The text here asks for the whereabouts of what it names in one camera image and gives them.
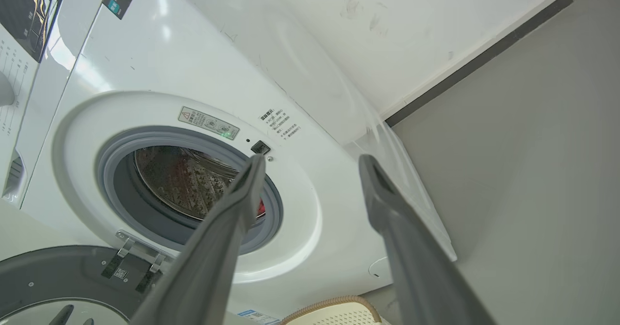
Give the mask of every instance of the beige basket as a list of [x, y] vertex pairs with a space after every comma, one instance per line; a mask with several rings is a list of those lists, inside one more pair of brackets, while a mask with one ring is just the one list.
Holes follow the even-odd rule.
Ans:
[[359, 296], [328, 299], [284, 318], [279, 325], [389, 325], [379, 312]]

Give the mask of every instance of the display screen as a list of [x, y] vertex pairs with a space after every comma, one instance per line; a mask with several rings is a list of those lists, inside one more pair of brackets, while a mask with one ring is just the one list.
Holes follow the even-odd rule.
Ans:
[[62, 0], [0, 0], [0, 24], [40, 62]]

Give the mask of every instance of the gray floor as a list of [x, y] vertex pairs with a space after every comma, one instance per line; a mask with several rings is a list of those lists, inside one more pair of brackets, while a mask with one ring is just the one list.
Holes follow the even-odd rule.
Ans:
[[394, 128], [501, 325], [620, 323], [619, 40], [620, 0], [575, 0]]

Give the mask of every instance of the washing machine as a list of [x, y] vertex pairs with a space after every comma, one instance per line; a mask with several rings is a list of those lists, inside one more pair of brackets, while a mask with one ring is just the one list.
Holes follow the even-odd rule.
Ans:
[[133, 254], [165, 274], [255, 154], [265, 184], [228, 311], [276, 323], [392, 282], [366, 217], [364, 153], [456, 259], [400, 140], [280, 0], [55, 4], [38, 56], [2, 23], [0, 64], [33, 60], [3, 71], [21, 101], [2, 107], [15, 116], [2, 131], [3, 197], [81, 245], [114, 248], [110, 278], [146, 277], [123, 268]]

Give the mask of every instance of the white dial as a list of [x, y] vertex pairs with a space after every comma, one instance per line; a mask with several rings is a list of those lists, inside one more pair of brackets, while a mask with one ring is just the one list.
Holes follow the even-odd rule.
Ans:
[[0, 106], [12, 105], [14, 101], [13, 87], [4, 74], [0, 73]]

